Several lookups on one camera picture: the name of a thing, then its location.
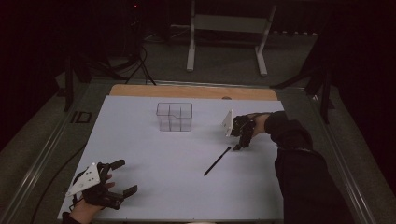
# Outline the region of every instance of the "white tabletop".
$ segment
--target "white tabletop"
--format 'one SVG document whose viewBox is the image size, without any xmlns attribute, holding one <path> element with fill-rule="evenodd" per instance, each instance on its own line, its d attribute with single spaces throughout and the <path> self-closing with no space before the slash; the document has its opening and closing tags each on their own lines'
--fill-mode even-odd
<svg viewBox="0 0 396 224">
<path fill-rule="evenodd" d="M 160 132 L 158 103 L 192 103 L 191 132 Z M 98 219 L 130 221 L 250 221 L 283 219 L 276 179 L 276 144 L 267 134 L 249 148 L 229 151 L 207 176 L 204 172 L 239 138 L 226 137 L 221 123 L 228 111 L 244 115 L 283 110 L 279 101 L 107 96 L 76 174 L 93 162 L 125 160 L 112 172 L 122 193 L 138 192 L 120 210 Z M 68 211 L 71 198 L 61 208 Z"/>
</svg>

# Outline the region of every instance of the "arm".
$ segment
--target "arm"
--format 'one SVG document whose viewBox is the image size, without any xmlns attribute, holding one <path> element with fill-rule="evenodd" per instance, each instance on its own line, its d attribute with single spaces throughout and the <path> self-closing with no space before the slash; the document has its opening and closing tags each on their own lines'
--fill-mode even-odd
<svg viewBox="0 0 396 224">
<path fill-rule="evenodd" d="M 102 206 L 91 205 L 84 199 L 79 201 L 71 213 L 62 213 L 63 224 L 88 224 L 91 223 L 95 215 L 102 210 Z"/>
<path fill-rule="evenodd" d="M 258 117 L 255 133 L 277 143 L 276 176 L 284 198 L 285 223 L 354 223 L 347 204 L 313 150 L 309 132 L 285 112 Z"/>
</svg>

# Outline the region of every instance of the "transparent cube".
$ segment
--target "transparent cube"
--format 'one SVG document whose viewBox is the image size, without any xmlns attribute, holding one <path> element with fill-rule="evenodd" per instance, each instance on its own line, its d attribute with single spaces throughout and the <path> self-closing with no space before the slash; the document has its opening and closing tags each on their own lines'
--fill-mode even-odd
<svg viewBox="0 0 396 224">
<path fill-rule="evenodd" d="M 190 132 L 192 104 L 158 103 L 157 118 L 162 132 Z"/>
</svg>

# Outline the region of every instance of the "black cable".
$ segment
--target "black cable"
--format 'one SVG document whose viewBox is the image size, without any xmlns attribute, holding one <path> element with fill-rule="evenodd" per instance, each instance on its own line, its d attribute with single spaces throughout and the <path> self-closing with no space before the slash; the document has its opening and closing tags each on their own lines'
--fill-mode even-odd
<svg viewBox="0 0 396 224">
<path fill-rule="evenodd" d="M 128 62 L 126 63 L 121 63 L 115 66 L 111 66 L 111 69 L 113 69 L 114 71 L 120 71 L 122 69 L 125 69 L 129 66 L 135 65 L 136 64 L 136 60 L 132 59 L 131 57 L 128 58 Z"/>
<path fill-rule="evenodd" d="M 142 46 L 143 51 L 146 52 L 146 57 L 148 55 L 148 52 L 146 51 L 146 49 Z M 146 77 L 146 85 L 148 84 L 148 79 L 151 81 L 152 84 L 154 84 L 154 86 L 157 85 L 157 83 L 155 83 L 155 81 L 151 78 L 150 74 L 149 74 L 149 70 L 147 69 L 147 67 L 145 66 L 145 62 L 142 61 L 142 59 L 140 59 L 142 65 L 143 65 L 143 73 L 145 74 Z"/>
<path fill-rule="evenodd" d="M 137 66 L 136 69 L 131 73 L 131 75 L 128 77 L 128 79 L 126 79 L 125 84 L 128 84 L 128 82 L 131 80 L 131 78 L 134 76 L 134 74 L 137 72 L 137 70 L 139 70 L 139 68 L 142 67 L 142 65 L 144 64 L 145 60 L 147 59 L 147 57 L 148 57 L 148 52 L 147 52 L 146 50 L 144 50 L 144 51 L 145 51 L 145 58 L 142 60 L 142 58 L 139 56 L 140 64 L 139 64 L 139 66 Z"/>
<path fill-rule="evenodd" d="M 40 200 L 38 201 L 37 206 L 35 207 L 35 211 L 33 212 L 33 216 L 32 216 L 32 219 L 31 219 L 31 221 L 30 221 L 31 224 L 33 224 L 33 223 L 35 222 L 35 216 L 37 215 L 38 208 L 40 207 L 40 204 L 41 204 L 41 202 L 43 201 L 44 196 L 46 195 L 47 191 L 49 190 L 49 188 L 50 188 L 51 184 L 53 183 L 53 181 L 55 180 L 55 178 L 56 178 L 56 177 L 58 176 L 58 174 L 62 171 L 62 169 L 67 165 L 67 163 L 69 163 L 71 160 L 73 160 L 73 159 L 77 156 L 77 154 L 78 154 L 79 152 L 81 152 L 82 149 L 85 148 L 85 146 L 87 146 L 87 144 L 84 144 L 81 148 L 79 148 L 78 151 L 77 151 L 75 154 L 73 154 L 73 156 L 70 157 L 69 160 L 67 160 L 67 161 L 61 166 L 61 168 L 59 168 L 59 170 L 56 172 L 55 176 L 50 180 L 50 182 L 48 183 L 47 187 L 44 189 L 44 192 L 41 194 L 41 197 L 40 197 Z"/>
<path fill-rule="evenodd" d="M 121 71 L 121 72 L 120 72 L 120 75 L 121 75 L 121 74 L 124 74 L 124 73 L 127 73 L 127 72 L 129 72 L 129 71 L 131 71 L 135 66 L 136 66 L 136 63 L 132 64 L 127 70 Z"/>
</svg>

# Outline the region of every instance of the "metal leg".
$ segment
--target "metal leg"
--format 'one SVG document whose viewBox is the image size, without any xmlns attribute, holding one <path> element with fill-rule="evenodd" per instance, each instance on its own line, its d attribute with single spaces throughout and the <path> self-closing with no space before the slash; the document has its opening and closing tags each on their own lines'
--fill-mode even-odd
<svg viewBox="0 0 396 224">
<path fill-rule="evenodd" d="M 192 72 L 194 70 L 195 60 L 195 0 L 191 0 L 191 25 L 190 25 L 190 48 L 189 56 L 187 59 L 187 71 Z"/>
<path fill-rule="evenodd" d="M 273 17 L 275 15 L 275 11 L 276 11 L 276 6 L 273 6 L 271 9 L 271 14 L 269 15 L 269 17 L 267 19 L 267 24 L 265 26 L 265 30 L 262 34 L 262 42 L 260 43 L 260 45 L 258 47 L 255 48 L 257 63 L 259 64 L 260 75 L 263 77 L 266 77 L 268 73 L 267 73 L 267 67 L 265 66 L 264 57 L 262 56 L 262 50 L 264 49 L 265 42 L 267 41 L 268 35 L 270 33 L 271 24 L 272 24 Z"/>
</svg>

